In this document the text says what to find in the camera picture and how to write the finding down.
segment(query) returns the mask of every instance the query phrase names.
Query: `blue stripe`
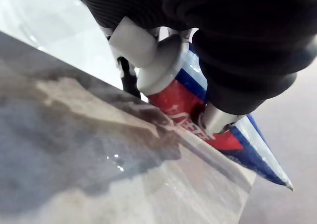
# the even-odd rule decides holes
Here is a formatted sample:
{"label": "blue stripe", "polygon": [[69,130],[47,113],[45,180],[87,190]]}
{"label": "blue stripe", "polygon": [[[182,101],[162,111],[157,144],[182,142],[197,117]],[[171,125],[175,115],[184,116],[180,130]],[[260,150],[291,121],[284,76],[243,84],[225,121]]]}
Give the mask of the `blue stripe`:
{"label": "blue stripe", "polygon": [[252,124],[252,126],[254,127],[254,129],[258,132],[258,134],[260,135],[260,137],[262,138],[262,140],[264,140],[264,142],[267,144],[264,136],[262,135],[260,129],[258,128],[256,121],[254,121],[253,117],[251,114],[247,115],[247,118],[249,119],[250,123]]}
{"label": "blue stripe", "polygon": [[194,53],[195,55],[197,55],[196,52],[195,52],[195,50],[194,50],[193,44],[191,44],[191,43],[189,42],[188,45],[189,45],[189,48],[188,48],[188,49],[189,49],[192,53]]}
{"label": "blue stripe", "polygon": [[193,79],[184,69],[181,69],[175,77],[178,82],[185,86],[186,89],[195,94],[198,98],[205,101],[206,90]]}
{"label": "blue stripe", "polygon": [[285,185],[285,183],[274,173],[268,164],[262,160],[259,153],[236,126],[231,127],[230,131],[241,143],[243,150],[221,151],[224,155],[242,166],[254,170],[257,174],[267,180],[280,185]]}

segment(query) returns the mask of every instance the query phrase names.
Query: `red label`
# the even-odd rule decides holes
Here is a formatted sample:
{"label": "red label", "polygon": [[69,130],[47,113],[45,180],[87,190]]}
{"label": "red label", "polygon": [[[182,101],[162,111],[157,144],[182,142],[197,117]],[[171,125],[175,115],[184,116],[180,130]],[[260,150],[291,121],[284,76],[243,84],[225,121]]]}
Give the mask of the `red label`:
{"label": "red label", "polygon": [[195,110],[204,108],[204,102],[195,94],[186,89],[177,80],[173,80],[163,91],[150,95],[149,101],[168,115],[176,125],[194,133],[217,150],[241,150],[240,142],[231,132],[214,134],[210,137],[206,132],[193,123],[190,114]]}

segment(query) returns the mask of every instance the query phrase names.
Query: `ribbed black rubber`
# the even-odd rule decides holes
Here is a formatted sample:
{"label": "ribbed black rubber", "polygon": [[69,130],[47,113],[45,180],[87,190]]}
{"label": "ribbed black rubber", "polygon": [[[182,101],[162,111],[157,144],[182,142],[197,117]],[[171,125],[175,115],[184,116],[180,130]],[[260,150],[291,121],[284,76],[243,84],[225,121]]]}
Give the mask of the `ribbed black rubber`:
{"label": "ribbed black rubber", "polygon": [[188,29],[180,20],[169,18],[162,10],[162,0],[83,0],[99,25],[114,30],[124,16],[145,29],[168,26]]}
{"label": "ribbed black rubber", "polygon": [[193,45],[209,100],[248,114],[295,81],[317,55],[317,0],[165,0],[165,12],[198,27]]}

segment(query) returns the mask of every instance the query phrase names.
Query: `floor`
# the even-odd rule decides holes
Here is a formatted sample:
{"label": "floor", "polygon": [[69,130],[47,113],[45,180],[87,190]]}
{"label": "floor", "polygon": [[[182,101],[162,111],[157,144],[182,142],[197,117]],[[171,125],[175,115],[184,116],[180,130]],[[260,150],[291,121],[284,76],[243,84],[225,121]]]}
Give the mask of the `floor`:
{"label": "floor", "polygon": [[[0,0],[0,30],[122,86],[107,41],[79,0]],[[288,91],[255,112],[295,190],[257,178],[240,224],[316,223],[316,66],[301,71]]]}

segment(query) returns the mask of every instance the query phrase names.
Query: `gray surface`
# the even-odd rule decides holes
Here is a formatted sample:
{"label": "gray surface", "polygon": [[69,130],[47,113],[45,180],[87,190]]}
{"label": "gray surface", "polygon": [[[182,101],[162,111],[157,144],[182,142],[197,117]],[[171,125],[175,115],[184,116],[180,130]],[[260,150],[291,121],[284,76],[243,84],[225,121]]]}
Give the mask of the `gray surface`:
{"label": "gray surface", "polygon": [[317,61],[284,94],[255,112],[294,192],[257,178],[240,224],[317,223]]}
{"label": "gray surface", "polygon": [[1,224],[236,224],[254,174],[0,33]]}

